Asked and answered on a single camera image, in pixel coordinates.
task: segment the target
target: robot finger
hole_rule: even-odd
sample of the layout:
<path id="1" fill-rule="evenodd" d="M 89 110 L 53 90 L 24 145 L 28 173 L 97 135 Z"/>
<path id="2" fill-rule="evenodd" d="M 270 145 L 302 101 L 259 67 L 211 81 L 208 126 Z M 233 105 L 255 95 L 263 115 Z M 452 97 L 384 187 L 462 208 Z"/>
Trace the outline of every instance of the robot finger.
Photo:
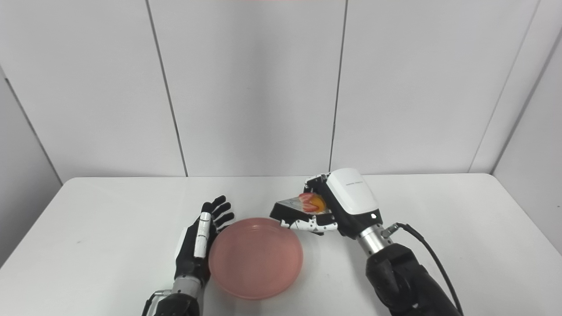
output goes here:
<path id="1" fill-rule="evenodd" d="M 224 227 L 223 226 L 226 222 L 233 220 L 234 219 L 234 213 L 233 212 L 229 212 L 224 214 L 223 216 L 221 216 L 220 218 L 215 220 L 215 227 L 217 228 L 217 230 L 221 230 Z"/>
<path id="2" fill-rule="evenodd" d="M 215 199 L 215 201 L 212 202 L 212 210 L 214 210 L 215 208 L 217 208 L 219 205 L 223 204 L 224 202 L 226 202 L 226 196 L 221 195 L 221 196 L 217 197 Z"/>
<path id="3" fill-rule="evenodd" d="M 224 204 L 221 204 L 219 207 L 217 207 L 214 211 L 212 211 L 211 215 L 214 219 L 219 218 L 221 215 L 223 215 L 224 213 L 226 213 L 228 210 L 230 210 L 231 205 L 229 202 L 226 202 Z"/>
<path id="4" fill-rule="evenodd" d="M 217 234 L 219 234 L 220 232 L 222 232 L 226 227 L 229 227 L 230 224 L 228 225 L 223 225 L 220 229 L 217 230 Z"/>
<path id="5" fill-rule="evenodd" d="M 201 207 L 201 213 L 210 213 L 215 209 L 215 207 L 213 207 L 213 205 L 211 204 L 211 202 L 205 202 L 203 203 L 203 206 Z"/>

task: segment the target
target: tabletop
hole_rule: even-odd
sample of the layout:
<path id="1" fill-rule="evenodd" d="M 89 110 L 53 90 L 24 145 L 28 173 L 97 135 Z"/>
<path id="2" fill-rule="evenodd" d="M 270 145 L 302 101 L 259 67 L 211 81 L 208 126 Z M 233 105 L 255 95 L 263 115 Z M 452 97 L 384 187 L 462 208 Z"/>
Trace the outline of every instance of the tabletop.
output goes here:
<path id="1" fill-rule="evenodd" d="M 306 177 L 75 178 L 65 183 L 0 269 L 0 314 L 140 315 L 170 288 L 183 227 L 226 195 L 237 219 L 267 217 Z M 445 266 L 465 315 L 560 315 L 562 256 L 487 174 L 367 175 L 385 225 L 410 223 Z M 337 232 L 297 232 L 300 275 L 285 292 L 244 301 L 212 278 L 204 315 L 385 315 L 365 278 L 366 256 Z M 425 248 L 413 250 L 448 293 Z"/>

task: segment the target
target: pink plate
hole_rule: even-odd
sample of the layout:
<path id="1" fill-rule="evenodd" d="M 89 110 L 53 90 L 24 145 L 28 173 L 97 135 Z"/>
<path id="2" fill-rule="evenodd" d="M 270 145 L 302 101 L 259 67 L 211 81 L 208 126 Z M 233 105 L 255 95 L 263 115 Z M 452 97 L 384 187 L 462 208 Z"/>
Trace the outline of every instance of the pink plate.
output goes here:
<path id="1" fill-rule="evenodd" d="M 219 234 L 209 255 L 215 282 L 226 292 L 260 300 L 286 290 L 302 267 L 302 246 L 290 229 L 269 218 L 248 218 Z"/>

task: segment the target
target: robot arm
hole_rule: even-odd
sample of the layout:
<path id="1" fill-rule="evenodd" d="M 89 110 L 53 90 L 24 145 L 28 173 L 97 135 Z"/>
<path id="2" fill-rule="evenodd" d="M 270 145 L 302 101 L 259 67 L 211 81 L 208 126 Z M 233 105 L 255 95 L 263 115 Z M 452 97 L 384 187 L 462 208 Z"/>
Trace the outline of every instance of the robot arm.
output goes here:
<path id="1" fill-rule="evenodd" d="M 209 250 L 218 234 L 234 219 L 226 197 L 219 196 L 212 203 L 203 204 L 199 218 L 187 229 L 176 257 L 174 285 L 171 290 L 156 291 L 148 299 L 143 316 L 146 316 L 152 300 L 165 296 L 158 302 L 158 316 L 200 316 L 197 298 L 211 277 Z"/>
<path id="2" fill-rule="evenodd" d="M 317 175 L 306 181 L 304 191 L 320 195 L 340 234 L 359 242 L 368 256 L 367 279 L 393 316 L 462 315 L 414 253 L 392 242 L 390 235 L 403 224 L 383 228 L 377 201 L 357 170 L 345 168 Z M 282 209 L 275 207 L 271 217 L 279 220 L 284 217 Z"/>

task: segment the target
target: white backdrop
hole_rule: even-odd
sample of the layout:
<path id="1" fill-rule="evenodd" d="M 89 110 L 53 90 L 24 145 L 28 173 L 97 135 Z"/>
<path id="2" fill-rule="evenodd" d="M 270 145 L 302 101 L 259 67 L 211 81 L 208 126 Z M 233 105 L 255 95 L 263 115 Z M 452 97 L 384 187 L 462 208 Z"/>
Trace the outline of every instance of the white backdrop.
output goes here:
<path id="1" fill-rule="evenodd" d="M 189 175 L 491 170 L 561 2 L 349 0 L 340 77 L 345 4 L 150 0 Z M 185 175 L 146 3 L 0 0 L 0 45 L 63 181 Z"/>
<path id="2" fill-rule="evenodd" d="M 60 186 L 0 69 L 0 266 Z"/>
<path id="3" fill-rule="evenodd" d="M 562 253 L 562 42 L 494 175 Z"/>

